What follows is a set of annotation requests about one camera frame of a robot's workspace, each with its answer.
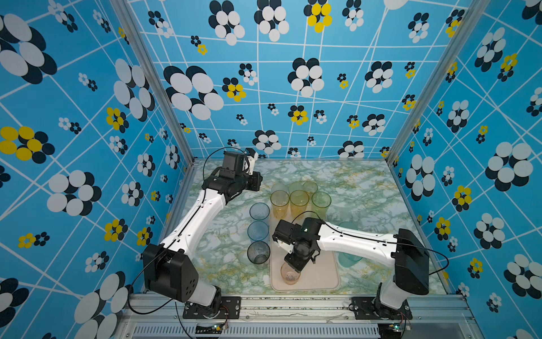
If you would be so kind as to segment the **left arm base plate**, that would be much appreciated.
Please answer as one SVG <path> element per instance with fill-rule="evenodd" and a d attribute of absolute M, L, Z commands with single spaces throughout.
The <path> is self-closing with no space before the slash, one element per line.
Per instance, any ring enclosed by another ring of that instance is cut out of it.
<path fill-rule="evenodd" d="M 223 296 L 219 302 L 214 300 L 210 306 L 187 302 L 184 306 L 182 318 L 190 320 L 239 319 L 240 311 L 241 297 Z"/>

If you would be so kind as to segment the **frosted pink glass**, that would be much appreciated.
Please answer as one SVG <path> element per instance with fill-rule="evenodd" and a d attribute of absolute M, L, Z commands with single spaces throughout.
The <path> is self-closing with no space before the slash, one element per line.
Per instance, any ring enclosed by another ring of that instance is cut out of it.
<path fill-rule="evenodd" d="M 294 285 L 301 277 L 300 272 L 297 272 L 288 263 L 284 262 L 280 268 L 280 274 L 283 281 L 288 285 Z"/>

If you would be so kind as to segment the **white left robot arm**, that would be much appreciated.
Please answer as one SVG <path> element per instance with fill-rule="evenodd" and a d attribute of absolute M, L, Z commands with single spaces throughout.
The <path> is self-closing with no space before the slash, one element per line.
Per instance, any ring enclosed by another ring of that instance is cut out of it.
<path fill-rule="evenodd" d="M 245 190 L 257 192 L 263 180 L 259 172 L 235 173 L 215 169 L 203 182 L 196 203 L 172 233 L 143 252 L 145 288 L 183 303 L 198 305 L 210 314 L 220 309 L 221 289 L 199 278 L 192 263 L 200 240 L 217 214 Z"/>

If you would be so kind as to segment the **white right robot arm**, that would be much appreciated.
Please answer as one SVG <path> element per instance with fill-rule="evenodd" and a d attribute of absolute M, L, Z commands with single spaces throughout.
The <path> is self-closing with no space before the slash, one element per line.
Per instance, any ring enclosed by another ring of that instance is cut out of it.
<path fill-rule="evenodd" d="M 429 250 L 408 229 L 396 234 L 362 232 L 306 218 L 301 225 L 280 220 L 272 240 L 287 251 L 285 262 L 300 273 L 323 251 L 351 254 L 392 269 L 373 299 L 375 312 L 384 316 L 400 310 L 411 296 L 429 294 Z"/>

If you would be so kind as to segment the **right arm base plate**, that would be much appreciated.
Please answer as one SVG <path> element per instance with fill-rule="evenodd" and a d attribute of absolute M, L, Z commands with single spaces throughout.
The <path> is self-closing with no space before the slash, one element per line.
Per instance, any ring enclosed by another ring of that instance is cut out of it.
<path fill-rule="evenodd" d="M 411 307 L 405 300 L 399 309 L 389 308 L 377 301 L 376 297 L 353 297 L 348 306 L 356 320 L 412 320 Z"/>

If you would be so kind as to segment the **green clear glass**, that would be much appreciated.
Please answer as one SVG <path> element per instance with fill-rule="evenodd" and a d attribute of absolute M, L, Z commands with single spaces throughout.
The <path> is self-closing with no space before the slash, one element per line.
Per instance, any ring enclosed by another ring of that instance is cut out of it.
<path fill-rule="evenodd" d="M 332 203 L 331 196 L 326 192 L 318 191 L 311 197 L 311 203 L 313 212 L 315 212 L 319 218 L 326 220 L 327 211 Z"/>

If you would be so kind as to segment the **yellow glass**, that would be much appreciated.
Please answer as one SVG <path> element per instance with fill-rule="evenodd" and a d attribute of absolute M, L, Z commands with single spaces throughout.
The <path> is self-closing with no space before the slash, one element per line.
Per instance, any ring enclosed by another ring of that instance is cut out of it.
<path fill-rule="evenodd" d="M 272 192 L 270 202 L 272 203 L 272 214 L 274 218 L 277 220 L 284 219 L 289 210 L 288 192 L 282 190 Z"/>
<path fill-rule="evenodd" d="M 290 211 L 293 218 L 306 211 L 309 204 L 309 195 L 304 190 L 296 190 L 290 193 Z"/>

